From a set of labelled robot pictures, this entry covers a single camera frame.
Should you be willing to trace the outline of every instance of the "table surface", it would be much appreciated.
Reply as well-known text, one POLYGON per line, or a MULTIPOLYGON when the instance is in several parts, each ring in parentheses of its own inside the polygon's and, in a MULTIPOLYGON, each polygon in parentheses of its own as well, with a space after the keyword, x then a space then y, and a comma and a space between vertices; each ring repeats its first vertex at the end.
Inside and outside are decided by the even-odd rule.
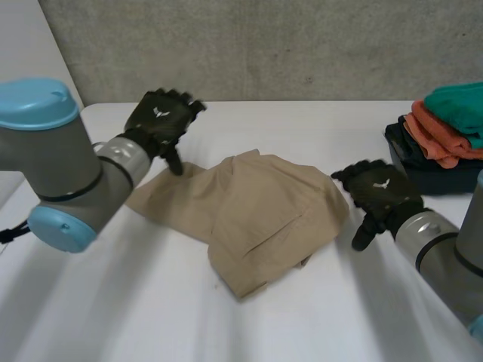
MULTIPOLYGON (((82 112, 93 142, 118 134, 135 103, 82 112)), ((180 142, 183 160, 211 167, 258 148, 330 174, 389 158, 384 127, 409 102, 209 103, 180 142)), ((146 179, 164 168, 156 161, 146 179)), ((457 225, 470 195, 426 198, 457 225)), ((36 205, 27 183, 0 210, 0 228, 36 205)), ((381 235, 350 249, 361 214, 301 269, 235 300, 207 246, 123 207, 83 254, 33 235, 0 256, 2 362, 473 361, 481 349, 381 235)))

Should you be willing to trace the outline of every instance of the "orange cloth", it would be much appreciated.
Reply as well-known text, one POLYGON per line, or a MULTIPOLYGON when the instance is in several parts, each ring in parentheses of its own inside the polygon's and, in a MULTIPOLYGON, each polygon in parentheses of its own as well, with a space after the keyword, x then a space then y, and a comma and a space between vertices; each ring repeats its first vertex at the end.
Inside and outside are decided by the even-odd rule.
POLYGON ((431 136, 417 121, 412 113, 405 116, 405 129, 416 140, 428 160, 435 160, 443 168, 453 168, 458 164, 459 158, 451 155, 447 149, 431 136))
POLYGON ((453 168, 460 158, 483 160, 483 149, 472 149, 468 139, 424 107, 422 100, 412 105, 405 116, 405 128, 429 160, 443 168, 453 168))

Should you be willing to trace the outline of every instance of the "cable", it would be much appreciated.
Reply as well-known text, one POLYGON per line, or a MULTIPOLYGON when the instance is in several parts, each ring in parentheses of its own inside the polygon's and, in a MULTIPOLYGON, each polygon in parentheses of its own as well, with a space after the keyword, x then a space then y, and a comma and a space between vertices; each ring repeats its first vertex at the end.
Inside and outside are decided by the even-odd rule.
POLYGON ((30 228, 27 225, 27 220, 21 224, 15 226, 13 229, 5 229, 0 232, 0 244, 8 244, 14 241, 16 238, 25 235, 30 232, 30 228))

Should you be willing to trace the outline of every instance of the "fabric fold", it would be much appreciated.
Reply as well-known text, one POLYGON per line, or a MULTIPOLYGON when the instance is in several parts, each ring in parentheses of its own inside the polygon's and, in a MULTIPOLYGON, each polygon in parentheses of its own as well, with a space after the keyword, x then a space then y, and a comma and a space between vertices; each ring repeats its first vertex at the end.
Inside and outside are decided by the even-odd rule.
POLYGON ((327 175, 258 150, 209 170, 161 172, 127 205, 208 244, 211 265, 243 298, 305 265, 340 232, 348 205, 327 175))

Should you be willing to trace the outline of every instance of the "folded green cloth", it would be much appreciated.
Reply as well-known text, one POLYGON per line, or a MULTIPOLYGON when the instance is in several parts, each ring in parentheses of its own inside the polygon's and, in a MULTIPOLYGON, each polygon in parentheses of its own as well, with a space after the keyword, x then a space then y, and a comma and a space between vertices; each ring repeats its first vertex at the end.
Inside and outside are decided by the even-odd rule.
POLYGON ((474 149, 483 148, 483 82, 436 88, 424 106, 464 133, 474 149))

